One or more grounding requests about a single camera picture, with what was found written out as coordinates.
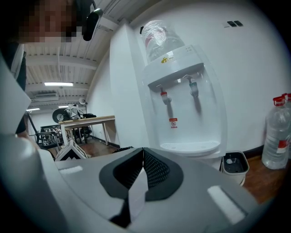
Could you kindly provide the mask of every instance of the yellow logo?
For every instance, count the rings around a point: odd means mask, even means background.
[[[170,57],[164,57],[163,60],[162,60],[162,63],[166,63],[167,61],[170,61],[172,60],[174,57],[173,56],[170,56]]]

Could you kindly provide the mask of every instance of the plastic water bottle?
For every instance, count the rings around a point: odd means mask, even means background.
[[[149,63],[185,45],[171,25],[162,20],[148,22],[144,26],[141,35]]]
[[[289,114],[291,115],[291,93],[287,94],[283,94],[282,96],[285,97],[285,107],[288,109]],[[288,158],[291,159],[291,123],[290,123],[290,127],[289,127],[289,152],[288,152]]]
[[[263,164],[270,169],[285,168],[291,115],[284,106],[285,97],[273,99],[275,107],[267,116],[267,136],[262,154]]]

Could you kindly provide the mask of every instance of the wooden floor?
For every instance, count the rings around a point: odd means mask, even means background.
[[[117,150],[96,139],[90,139],[87,144],[81,144],[80,147],[92,157],[108,155]],[[291,161],[288,162],[286,169],[281,170],[266,168],[261,162],[261,156],[248,159],[248,163],[250,170],[246,174],[243,187],[257,199],[258,203],[275,197],[284,181],[287,169],[291,167]]]
[[[250,170],[246,174],[244,188],[257,199],[258,203],[263,203],[275,197],[283,184],[287,170],[291,166],[291,161],[288,162],[285,169],[280,170],[266,168],[261,161],[261,156],[248,159],[248,163]]]
[[[112,154],[112,152],[118,149],[110,145],[107,146],[105,143],[100,142],[97,139],[89,139],[87,144],[81,144],[79,146],[86,152],[86,154],[91,155],[91,157]]]

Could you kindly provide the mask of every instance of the water dispenser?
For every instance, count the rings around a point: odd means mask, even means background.
[[[195,158],[225,155],[225,103],[199,46],[168,52],[146,66],[142,75],[151,147]]]

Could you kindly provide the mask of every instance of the warning label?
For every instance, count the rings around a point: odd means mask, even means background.
[[[170,120],[170,123],[171,123],[171,129],[178,128],[178,126],[177,126],[178,119],[177,118],[170,118],[169,120]]]

